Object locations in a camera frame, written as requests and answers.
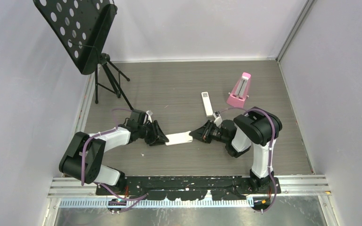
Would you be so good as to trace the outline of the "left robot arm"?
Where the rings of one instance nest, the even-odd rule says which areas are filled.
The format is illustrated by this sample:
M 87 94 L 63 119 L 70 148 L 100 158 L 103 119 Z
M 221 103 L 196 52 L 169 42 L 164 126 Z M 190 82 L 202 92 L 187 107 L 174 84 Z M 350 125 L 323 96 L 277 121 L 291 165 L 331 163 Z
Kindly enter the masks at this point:
M 125 175 L 102 165 L 104 153 L 138 139 L 143 139 L 149 146 L 169 142 L 148 112 L 134 109 L 130 113 L 123 124 L 113 129 L 95 134 L 76 132 L 59 163 L 59 171 L 80 180 L 82 184 L 106 184 L 113 194 L 122 194 L 126 188 Z

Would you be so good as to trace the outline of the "small white remote control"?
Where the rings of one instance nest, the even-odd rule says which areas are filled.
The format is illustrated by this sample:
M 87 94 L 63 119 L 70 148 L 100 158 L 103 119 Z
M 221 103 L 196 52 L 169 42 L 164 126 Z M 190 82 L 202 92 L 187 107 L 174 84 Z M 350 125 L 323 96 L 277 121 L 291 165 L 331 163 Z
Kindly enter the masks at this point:
M 169 141 L 165 142 L 166 146 L 186 144 L 193 141 L 193 137 L 189 135 L 190 131 L 168 134 L 166 137 Z

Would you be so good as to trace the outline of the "long white remote control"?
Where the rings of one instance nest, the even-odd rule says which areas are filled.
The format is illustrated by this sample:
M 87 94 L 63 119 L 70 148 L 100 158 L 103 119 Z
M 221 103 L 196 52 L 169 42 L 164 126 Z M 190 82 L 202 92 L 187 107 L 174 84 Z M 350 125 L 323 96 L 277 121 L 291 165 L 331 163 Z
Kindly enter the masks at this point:
M 203 101 L 203 104 L 204 104 L 206 117 L 212 117 L 214 112 L 213 112 L 213 109 L 212 109 L 212 105 L 211 105 L 211 101 L 210 101 L 210 97 L 209 97 L 208 92 L 202 92 L 201 97 L 202 97 L 202 101 Z

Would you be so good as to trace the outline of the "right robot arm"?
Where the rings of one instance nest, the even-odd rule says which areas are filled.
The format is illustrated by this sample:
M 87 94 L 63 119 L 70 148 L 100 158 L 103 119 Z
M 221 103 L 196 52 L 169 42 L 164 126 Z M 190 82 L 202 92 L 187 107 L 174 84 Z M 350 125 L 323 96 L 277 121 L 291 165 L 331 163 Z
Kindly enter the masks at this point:
M 223 120 L 220 123 L 208 120 L 189 135 L 207 144 L 213 140 L 224 143 L 228 154 L 234 158 L 252 149 L 254 160 L 249 172 L 251 189 L 256 193 L 263 193 L 270 186 L 271 191 L 276 193 L 272 160 L 276 139 L 282 127 L 282 122 L 276 115 L 255 106 L 233 120 Z

